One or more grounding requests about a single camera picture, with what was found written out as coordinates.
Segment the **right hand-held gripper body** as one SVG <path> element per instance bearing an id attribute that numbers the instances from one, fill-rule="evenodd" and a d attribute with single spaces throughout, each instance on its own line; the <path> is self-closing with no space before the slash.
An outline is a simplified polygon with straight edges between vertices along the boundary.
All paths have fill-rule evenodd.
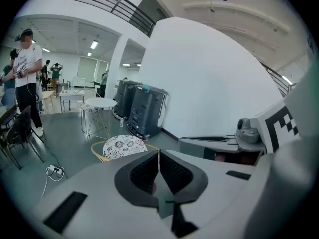
<path id="1" fill-rule="evenodd" d="M 252 118 L 239 119 L 235 138 L 241 151 L 258 153 L 258 162 L 261 156 L 275 153 L 279 147 L 299 139 L 299 132 L 280 100 Z"/>

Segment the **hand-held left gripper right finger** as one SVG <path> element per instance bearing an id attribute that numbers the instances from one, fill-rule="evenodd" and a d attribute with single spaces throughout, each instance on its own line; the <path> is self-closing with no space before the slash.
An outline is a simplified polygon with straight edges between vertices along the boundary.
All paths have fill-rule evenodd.
<path id="1" fill-rule="evenodd" d="M 255 167 L 159 152 L 159 214 L 170 231 L 186 239 L 228 207 Z"/>

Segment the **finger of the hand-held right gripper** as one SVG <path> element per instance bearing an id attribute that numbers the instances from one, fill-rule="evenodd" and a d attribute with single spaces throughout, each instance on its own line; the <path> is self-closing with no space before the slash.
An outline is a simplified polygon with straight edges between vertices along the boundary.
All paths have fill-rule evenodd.
<path id="1" fill-rule="evenodd" d="M 236 153 L 235 136 L 197 136 L 182 137 L 178 140 L 179 152 L 209 160 L 221 157 L 225 160 L 227 154 Z"/>

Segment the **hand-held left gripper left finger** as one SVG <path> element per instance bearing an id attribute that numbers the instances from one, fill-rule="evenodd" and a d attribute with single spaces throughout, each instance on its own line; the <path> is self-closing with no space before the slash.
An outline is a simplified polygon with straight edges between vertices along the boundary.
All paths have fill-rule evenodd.
<path id="1" fill-rule="evenodd" d="M 72 192 L 87 198 L 61 234 L 68 239 L 172 239 L 174 234 L 161 220 L 155 208 L 129 203 L 117 191 L 116 172 L 145 153 L 98 163 L 86 167 L 46 193 L 33 208 L 34 216 L 43 222 Z"/>

